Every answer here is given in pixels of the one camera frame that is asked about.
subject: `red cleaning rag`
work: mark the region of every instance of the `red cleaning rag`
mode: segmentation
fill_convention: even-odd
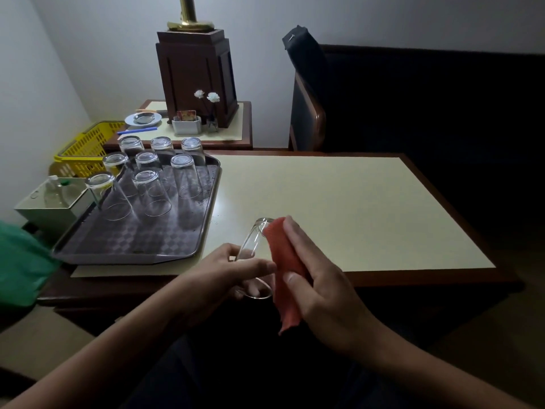
[[[263,230],[263,235],[269,243],[272,260],[278,267],[275,274],[275,290],[272,299],[282,320],[282,328],[279,334],[282,334],[284,330],[290,327],[299,325],[301,321],[301,312],[290,289],[283,280],[283,275],[291,271],[306,278],[308,274],[306,267],[299,259],[284,232],[284,219],[285,217],[275,219]]]

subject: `white wall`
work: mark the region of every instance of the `white wall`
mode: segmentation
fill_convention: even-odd
[[[156,32],[179,0],[34,0],[93,119],[164,97]],[[195,0],[230,40],[254,144],[287,145],[294,70],[281,38],[297,24],[320,43],[545,53],[545,0]]]
[[[0,121],[0,219],[23,224],[13,206],[89,124],[30,0],[0,0]]]

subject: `hand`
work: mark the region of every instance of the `hand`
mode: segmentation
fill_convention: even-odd
[[[284,231],[313,280],[311,285],[299,274],[284,276],[303,319],[330,349],[374,367],[379,348],[392,331],[371,314],[343,271],[291,216],[284,220]]]
[[[276,264],[262,258],[229,261],[239,250],[238,245],[223,244],[155,294],[172,307],[172,317],[185,329],[208,318],[243,281],[276,272]]]

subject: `floor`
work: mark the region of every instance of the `floor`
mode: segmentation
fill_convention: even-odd
[[[431,348],[436,356],[538,407],[545,407],[544,231],[545,226],[532,225],[485,236],[527,287]],[[0,335],[0,365],[39,379],[91,340],[51,309],[36,307]]]

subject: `cream tabletop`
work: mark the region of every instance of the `cream tabletop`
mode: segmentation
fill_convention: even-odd
[[[345,272],[495,268],[398,157],[214,155],[222,173],[201,252],[72,277],[180,274],[255,219],[292,215]]]
[[[160,110],[165,108],[165,102],[150,102],[146,109]],[[228,128],[220,128],[217,132],[206,132],[199,137],[203,141],[241,141],[242,140],[242,115],[244,113],[244,103],[239,102],[239,108],[236,111]],[[167,123],[168,118],[161,119],[161,123],[157,127],[157,130],[138,133],[127,133],[127,135],[138,136],[143,141],[151,141],[158,136],[167,136],[173,141],[179,141],[184,138],[183,136],[176,136],[174,134],[174,128]]]

